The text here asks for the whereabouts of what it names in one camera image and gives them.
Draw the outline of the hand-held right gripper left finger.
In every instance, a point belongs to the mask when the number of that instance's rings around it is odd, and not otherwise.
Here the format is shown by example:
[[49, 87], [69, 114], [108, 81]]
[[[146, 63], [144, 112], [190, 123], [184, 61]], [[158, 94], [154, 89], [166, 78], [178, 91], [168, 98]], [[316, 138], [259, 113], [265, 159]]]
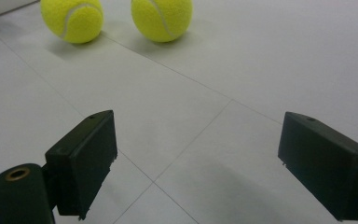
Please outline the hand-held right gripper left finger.
[[51, 147], [45, 158], [59, 214], [84, 219], [117, 158], [114, 112], [86, 117]]

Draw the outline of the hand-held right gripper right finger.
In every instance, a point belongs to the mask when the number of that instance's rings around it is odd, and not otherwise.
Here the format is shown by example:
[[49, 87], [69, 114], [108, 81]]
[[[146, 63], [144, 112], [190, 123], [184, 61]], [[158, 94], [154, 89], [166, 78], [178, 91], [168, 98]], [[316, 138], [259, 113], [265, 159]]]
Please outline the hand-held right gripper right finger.
[[357, 142], [317, 119], [287, 112], [278, 157], [336, 220], [358, 220]]

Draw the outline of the yellow tennis ball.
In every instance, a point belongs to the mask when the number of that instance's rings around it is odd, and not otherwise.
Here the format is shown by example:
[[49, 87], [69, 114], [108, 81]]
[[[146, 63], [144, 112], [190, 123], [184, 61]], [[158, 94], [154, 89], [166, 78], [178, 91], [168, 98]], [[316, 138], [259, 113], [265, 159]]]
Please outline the yellow tennis ball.
[[40, 9], [49, 30], [69, 43], [90, 42], [103, 27], [100, 0], [40, 0]]
[[192, 0], [131, 0], [131, 16], [147, 39], [166, 43], [182, 36], [192, 19]]

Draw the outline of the white plastic bin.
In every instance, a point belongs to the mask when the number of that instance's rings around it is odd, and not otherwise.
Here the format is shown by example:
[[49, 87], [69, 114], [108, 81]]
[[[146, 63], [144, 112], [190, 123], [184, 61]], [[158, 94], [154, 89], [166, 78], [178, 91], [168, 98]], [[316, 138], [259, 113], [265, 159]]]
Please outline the white plastic bin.
[[0, 15], [37, 1], [38, 0], [0, 0]]

